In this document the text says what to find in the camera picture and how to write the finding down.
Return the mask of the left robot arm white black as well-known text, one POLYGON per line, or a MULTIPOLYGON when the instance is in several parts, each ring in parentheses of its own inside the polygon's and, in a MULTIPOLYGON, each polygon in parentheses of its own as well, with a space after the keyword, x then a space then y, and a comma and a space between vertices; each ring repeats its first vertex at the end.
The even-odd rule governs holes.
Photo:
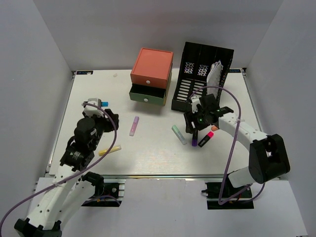
POLYGON ((103 133, 118 130, 119 115, 110 109, 101 111, 90 106, 86 106, 82 114, 60 159, 51 190, 44 192, 41 201, 25 219, 15 223, 19 236, 60 237, 81 205, 89 197, 103 194, 103 177, 87 171, 87 167, 103 133))

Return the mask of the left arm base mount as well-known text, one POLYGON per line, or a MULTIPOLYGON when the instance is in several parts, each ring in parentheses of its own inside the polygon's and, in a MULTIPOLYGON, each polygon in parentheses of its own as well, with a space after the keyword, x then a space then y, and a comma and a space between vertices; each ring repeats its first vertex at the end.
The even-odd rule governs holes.
POLYGON ((94 194, 85 201, 84 207, 119 207, 124 196, 123 181, 110 181, 99 174, 89 172, 78 181, 88 181, 94 189, 94 194))

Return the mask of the orange top drawer box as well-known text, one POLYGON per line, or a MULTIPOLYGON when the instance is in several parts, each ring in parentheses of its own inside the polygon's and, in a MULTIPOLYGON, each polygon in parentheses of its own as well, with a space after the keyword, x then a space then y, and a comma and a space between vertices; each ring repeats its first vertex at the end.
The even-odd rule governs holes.
POLYGON ((141 48, 130 73, 133 84, 167 88, 173 52, 141 48))

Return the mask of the black purple highlighter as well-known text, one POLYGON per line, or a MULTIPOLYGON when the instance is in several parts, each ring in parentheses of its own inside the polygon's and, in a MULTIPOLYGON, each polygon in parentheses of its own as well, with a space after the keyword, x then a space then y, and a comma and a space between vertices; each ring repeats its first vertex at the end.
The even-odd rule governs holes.
POLYGON ((197 145, 198 145, 198 130, 194 129, 193 135, 192 135, 192 146, 196 147, 197 145))

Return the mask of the green drawer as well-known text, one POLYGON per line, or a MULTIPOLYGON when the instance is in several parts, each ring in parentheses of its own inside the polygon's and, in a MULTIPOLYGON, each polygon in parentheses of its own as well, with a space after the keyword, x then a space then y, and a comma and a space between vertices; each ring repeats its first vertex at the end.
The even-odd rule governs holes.
POLYGON ((132 101, 164 106, 166 102, 166 90, 157 87, 133 84, 129 91, 129 97, 132 101))

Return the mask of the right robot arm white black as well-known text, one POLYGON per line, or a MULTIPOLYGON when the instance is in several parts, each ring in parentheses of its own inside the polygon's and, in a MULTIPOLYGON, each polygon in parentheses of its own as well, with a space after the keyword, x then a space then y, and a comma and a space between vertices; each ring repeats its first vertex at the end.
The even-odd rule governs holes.
POLYGON ((249 152, 248 166, 228 174, 228 181, 223 184, 223 192, 227 196, 236 196, 241 186, 264 184, 290 171, 284 140, 280 135, 256 130, 238 119, 231 108, 220 107, 212 94, 193 96, 190 104, 184 114, 187 133, 214 125, 231 136, 236 135, 237 141, 249 152))

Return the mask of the black pink highlighter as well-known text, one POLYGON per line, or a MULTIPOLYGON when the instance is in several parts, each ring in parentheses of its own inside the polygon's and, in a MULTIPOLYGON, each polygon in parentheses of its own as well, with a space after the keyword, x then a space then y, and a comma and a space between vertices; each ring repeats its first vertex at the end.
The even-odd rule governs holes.
POLYGON ((214 136, 214 133, 212 131, 208 132, 198 143, 199 147, 203 147, 212 137, 214 136))

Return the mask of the white spiral notebook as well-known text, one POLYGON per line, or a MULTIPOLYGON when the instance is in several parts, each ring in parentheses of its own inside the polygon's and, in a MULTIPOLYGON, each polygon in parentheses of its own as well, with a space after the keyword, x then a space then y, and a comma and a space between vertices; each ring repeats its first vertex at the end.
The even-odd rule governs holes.
POLYGON ((221 63, 221 60, 213 63, 211 65, 211 69, 206 80, 206 94, 213 94, 218 101, 220 99, 220 91, 218 88, 215 87, 220 86, 222 69, 223 65, 221 63))

